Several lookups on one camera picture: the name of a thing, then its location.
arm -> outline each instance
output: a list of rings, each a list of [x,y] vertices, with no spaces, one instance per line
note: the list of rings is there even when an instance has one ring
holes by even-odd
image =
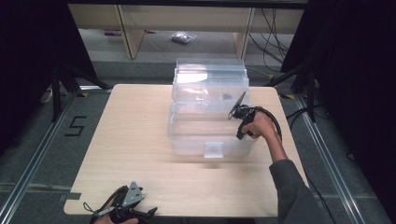
[[[322,223],[323,217],[310,189],[305,185],[294,163],[289,160],[279,135],[270,118],[256,112],[253,122],[245,125],[242,132],[262,136],[270,150],[273,164],[270,166],[278,197],[279,223]]]

hand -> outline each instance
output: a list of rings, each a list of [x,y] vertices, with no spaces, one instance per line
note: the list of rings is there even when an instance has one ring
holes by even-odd
[[[267,115],[261,111],[257,111],[254,115],[253,122],[242,127],[242,133],[247,133],[248,131],[254,133],[251,136],[252,138],[262,136],[265,139],[273,162],[288,159],[288,155],[282,146],[280,136],[276,132],[276,127]]]
[[[113,204],[113,202],[114,202],[114,199],[111,200],[106,205],[106,208],[109,208],[111,206],[111,204]],[[131,219],[128,219],[128,220],[122,222],[121,224],[137,224],[137,223],[139,223],[139,219],[131,218]],[[99,217],[98,219],[96,219],[94,224],[114,224],[114,222],[112,222],[111,219],[110,219],[110,216],[108,214],[106,214],[103,217]]]
[[[254,133],[251,136],[253,139],[260,136],[265,139],[273,136],[278,137],[274,123],[267,115],[265,115],[261,111],[256,112],[253,122],[242,127],[242,133],[247,133],[248,131]]]

person's right hand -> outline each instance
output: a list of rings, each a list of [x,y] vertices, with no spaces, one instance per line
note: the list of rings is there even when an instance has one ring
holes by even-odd
[[[278,135],[272,120],[261,111],[256,112],[253,122],[250,122],[249,124],[242,127],[242,133],[247,133],[248,131],[254,133],[251,136],[252,138],[258,138],[262,136],[263,138],[267,139],[269,137]]]

wooden table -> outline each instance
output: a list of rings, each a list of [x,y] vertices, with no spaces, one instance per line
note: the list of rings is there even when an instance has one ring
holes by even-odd
[[[117,85],[110,95],[71,190],[79,200],[67,200],[69,215],[89,214],[118,187],[134,180],[146,199],[136,209],[158,207],[156,216],[275,217],[276,189],[269,172],[271,157],[259,139],[246,157],[205,159],[178,156],[167,138],[170,85]],[[251,87],[250,102],[278,119],[283,144],[304,177],[276,90]]]

clear plastic container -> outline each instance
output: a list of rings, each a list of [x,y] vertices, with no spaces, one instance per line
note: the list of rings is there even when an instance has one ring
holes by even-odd
[[[228,112],[243,91],[249,104],[248,75],[236,59],[178,59],[173,83],[174,103],[196,104],[196,112]]]
[[[236,133],[242,120],[228,113],[243,91],[249,105],[248,76],[241,60],[179,59],[175,69],[168,137],[177,155],[206,158],[248,155],[256,142]]]

